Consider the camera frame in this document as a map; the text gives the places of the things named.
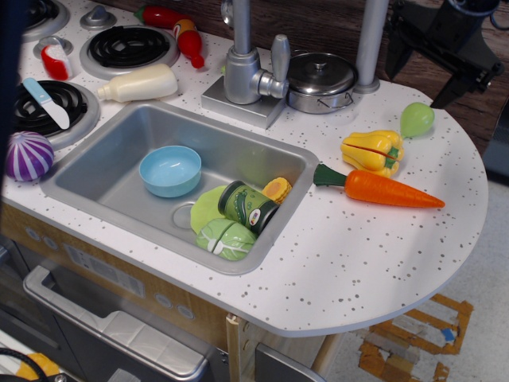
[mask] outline purple onion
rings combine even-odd
[[[6,174],[16,181],[33,181],[48,172],[53,159],[47,138],[28,131],[14,133],[7,148]]]

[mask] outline cooking pot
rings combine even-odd
[[[357,69],[330,53],[303,53],[289,61],[287,103],[309,114],[338,111],[353,103]]]

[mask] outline knife handle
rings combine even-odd
[[[52,100],[46,90],[32,77],[24,79],[23,86],[40,105]]]

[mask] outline sink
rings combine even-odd
[[[194,149],[202,159],[198,186],[182,197],[151,194],[138,173],[141,160],[162,146]],[[313,183],[311,152],[160,101],[124,107],[41,179],[49,197],[229,275],[254,270],[274,245]],[[190,209],[198,197],[240,180],[256,189],[285,177],[293,189],[245,259],[229,261],[197,247]]]

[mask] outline metal pole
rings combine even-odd
[[[250,0],[233,0],[233,32],[235,53],[251,51],[251,5]]]
[[[375,77],[375,70],[388,9],[389,0],[366,1],[357,51],[356,66],[359,71],[359,80],[355,92],[367,94],[376,92],[380,87],[379,79]]]

